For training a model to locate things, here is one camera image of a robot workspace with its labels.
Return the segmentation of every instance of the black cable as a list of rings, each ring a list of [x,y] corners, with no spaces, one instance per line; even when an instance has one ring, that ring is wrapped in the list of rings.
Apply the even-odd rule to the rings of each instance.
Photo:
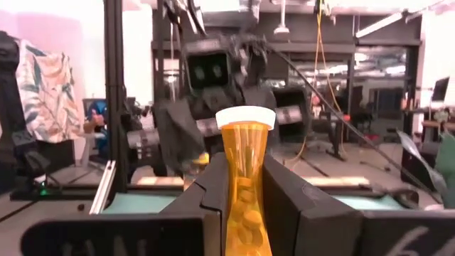
[[[194,5],[193,0],[187,0],[188,11],[190,12],[191,19],[196,26],[196,30],[198,30],[199,34],[202,36],[207,36],[207,33],[202,28],[201,24],[199,23],[198,17],[196,16],[196,7]]]
[[[277,51],[273,46],[271,46],[270,44],[268,43],[265,43],[265,46],[271,50],[271,52],[277,54],[280,58],[282,58],[289,67],[291,67],[294,71],[296,71],[297,75],[304,80],[306,86],[308,86],[316,96],[318,96],[318,98],[322,101],[322,103],[325,104],[325,106],[330,110],[330,112],[332,112],[340,121],[342,121],[342,123],[349,129],[351,130],[355,135],[357,135],[360,139],[362,139],[366,144],[368,144],[369,146],[371,146],[372,149],[374,149],[379,155],[381,155],[382,157],[384,157],[386,160],[389,161],[390,164],[392,164],[396,169],[400,170],[402,173],[404,173],[408,178],[410,178],[413,182],[415,182],[415,184],[417,184],[423,191],[427,192],[429,196],[431,196],[433,198],[433,200],[435,200],[437,203],[442,203],[441,200],[439,198],[437,198],[436,196],[434,196],[432,194],[432,191],[427,188],[422,182],[419,181],[419,179],[417,179],[414,175],[412,175],[406,168],[404,168],[403,166],[400,166],[399,164],[397,164],[395,161],[393,161],[393,159],[391,159],[386,153],[382,152],[369,138],[363,136],[363,134],[361,132],[359,132],[351,123],[347,122],[346,120],[344,120],[343,116],[341,116],[340,113],[338,113],[331,105],[330,103],[328,103],[328,101],[323,97],[323,95],[313,86],[311,85],[310,82],[308,82],[308,80],[305,78],[305,76],[300,73],[300,71],[298,70],[298,68],[295,66],[295,64],[292,63],[292,61],[290,61],[290,59],[288,59],[288,57],[286,57],[283,53]]]
[[[178,22],[178,14],[175,8],[169,6],[167,1],[164,1],[163,7],[166,9],[166,15],[168,16],[169,21],[177,26],[178,31],[182,31],[182,25]]]
[[[262,56],[264,64],[267,65],[266,49],[268,48],[268,44],[264,39],[258,39],[258,37],[254,36],[254,35],[250,35],[250,34],[237,36],[237,38],[238,39],[237,39],[237,43],[235,44],[235,52],[238,52],[239,49],[244,46],[251,47],[252,50],[257,51]],[[304,80],[306,85],[309,85],[308,80],[303,75],[301,76],[301,78]],[[302,92],[304,94],[305,103],[306,103],[306,106],[304,108],[305,114],[302,113],[302,121],[304,123],[303,137],[304,137],[304,143],[305,143],[306,137],[308,136],[308,133],[310,132],[311,125],[313,124],[313,118],[312,118],[313,115],[311,113],[311,103],[309,100],[308,90],[306,88],[304,88],[302,90]]]
[[[301,159],[308,164],[314,171],[319,172],[322,176],[330,178],[330,175],[328,175],[325,171],[322,171],[321,168],[319,168],[317,165],[311,163],[308,159],[301,157]]]

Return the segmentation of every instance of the ceiling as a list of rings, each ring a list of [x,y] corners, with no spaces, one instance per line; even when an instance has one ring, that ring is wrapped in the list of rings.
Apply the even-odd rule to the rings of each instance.
[[[295,62],[297,69],[310,81],[316,76],[318,83],[324,85],[327,75],[331,82],[345,83],[348,76],[346,62],[319,62],[316,69],[314,63]],[[406,50],[396,47],[363,47],[355,53],[354,76],[357,78],[400,78],[405,76]],[[289,72],[290,80],[298,82],[295,72]]]
[[[140,0],[156,9],[156,0]],[[245,5],[245,0],[195,0],[203,11],[236,11]],[[261,12],[280,12],[281,0],[255,0]],[[334,14],[393,14],[404,9],[420,9],[437,0],[326,0]],[[287,13],[312,13],[314,0],[287,0]]]

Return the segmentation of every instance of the yellow object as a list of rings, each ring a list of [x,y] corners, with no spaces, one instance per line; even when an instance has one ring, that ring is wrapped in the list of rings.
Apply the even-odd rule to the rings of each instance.
[[[319,13],[318,13],[318,18],[317,18],[317,21],[318,21],[318,35],[317,35],[317,43],[316,43],[316,62],[317,62],[317,59],[318,59],[318,54],[319,54],[319,46],[321,46],[321,55],[322,55],[322,62],[324,64],[324,69],[327,71],[328,70],[328,67],[327,67],[327,62],[326,62],[326,54],[324,53],[324,44],[322,42],[322,29],[321,29],[321,20],[322,20],[322,1],[319,5]],[[336,101],[336,97],[335,97],[335,92],[333,91],[333,87],[332,87],[332,84],[330,83],[330,74],[328,74],[326,72],[326,77],[327,77],[327,85],[328,85],[328,89],[330,90],[330,94],[332,96],[332,100],[333,100],[333,103],[335,103],[335,107],[336,109],[339,111],[339,112],[342,112],[341,111],[341,108],[340,108],[340,105],[338,104],[338,102]],[[344,130],[344,124],[341,125],[341,140],[340,140],[340,148],[341,148],[341,151],[343,152],[344,154],[344,157],[346,157],[348,155],[348,153],[346,152],[346,150],[344,149],[344,145],[343,145],[343,138],[344,138],[344,133],[343,133],[343,130]]]
[[[202,153],[198,159],[193,160],[194,164],[207,165],[210,162],[208,153]]]
[[[230,174],[226,256],[271,256],[264,224],[262,165],[268,131],[276,115],[264,107],[241,106],[216,114]]]

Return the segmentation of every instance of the pink wall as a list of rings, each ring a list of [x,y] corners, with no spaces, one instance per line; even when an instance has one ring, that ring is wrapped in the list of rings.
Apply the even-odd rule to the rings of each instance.
[[[10,11],[0,9],[0,31],[6,31],[11,36],[19,36],[16,16]]]
[[[102,1],[15,0],[7,5],[0,2],[0,30],[30,41],[41,50],[70,56],[75,98],[81,110],[83,98],[105,96]],[[129,95],[146,104],[153,92],[151,8],[133,2],[126,7],[123,23],[125,84]],[[84,145],[84,139],[75,140],[76,159],[82,156]]]

